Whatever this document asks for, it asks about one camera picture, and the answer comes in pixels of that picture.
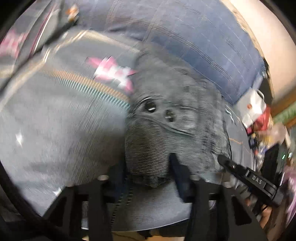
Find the grey denim pants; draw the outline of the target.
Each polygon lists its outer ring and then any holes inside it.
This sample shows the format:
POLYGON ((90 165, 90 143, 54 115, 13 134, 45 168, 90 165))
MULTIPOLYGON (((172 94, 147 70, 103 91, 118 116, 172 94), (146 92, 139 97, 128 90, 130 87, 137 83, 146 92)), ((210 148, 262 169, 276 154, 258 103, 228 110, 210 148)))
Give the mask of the grey denim pants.
POLYGON ((192 174, 214 182, 218 156, 231 154, 220 91, 157 45, 141 45, 135 68, 125 134, 134 183, 155 188, 167 182, 171 153, 192 174))

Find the red packaging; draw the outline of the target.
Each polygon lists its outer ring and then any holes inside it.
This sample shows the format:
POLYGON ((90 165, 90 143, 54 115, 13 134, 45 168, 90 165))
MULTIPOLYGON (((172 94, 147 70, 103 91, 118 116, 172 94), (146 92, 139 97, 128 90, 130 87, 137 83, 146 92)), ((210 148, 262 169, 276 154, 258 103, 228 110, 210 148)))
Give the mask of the red packaging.
POLYGON ((250 127, 247 128, 246 132, 248 136, 253 134, 254 132, 266 131, 272 128, 273 119, 270 112, 271 109, 269 106, 267 106, 263 114, 260 115, 259 118, 250 127))

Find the white paper shopping bag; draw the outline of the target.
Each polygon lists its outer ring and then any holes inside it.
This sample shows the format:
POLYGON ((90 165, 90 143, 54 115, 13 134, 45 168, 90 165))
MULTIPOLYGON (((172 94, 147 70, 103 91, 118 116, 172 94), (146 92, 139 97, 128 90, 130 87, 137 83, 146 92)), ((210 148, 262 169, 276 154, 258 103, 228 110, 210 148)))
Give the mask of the white paper shopping bag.
POLYGON ((264 95, 260 90, 250 88, 234 105, 234 111, 238 114, 243 125, 250 127, 266 110, 264 95))

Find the blue plaid pillow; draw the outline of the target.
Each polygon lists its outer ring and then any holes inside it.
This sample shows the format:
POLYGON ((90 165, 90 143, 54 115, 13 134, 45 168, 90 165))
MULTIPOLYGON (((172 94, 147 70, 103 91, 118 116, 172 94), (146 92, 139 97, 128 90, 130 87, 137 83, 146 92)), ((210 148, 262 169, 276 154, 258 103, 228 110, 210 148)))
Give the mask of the blue plaid pillow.
POLYGON ((77 1, 79 24, 155 43, 234 104, 267 78, 260 46, 230 1, 77 1))

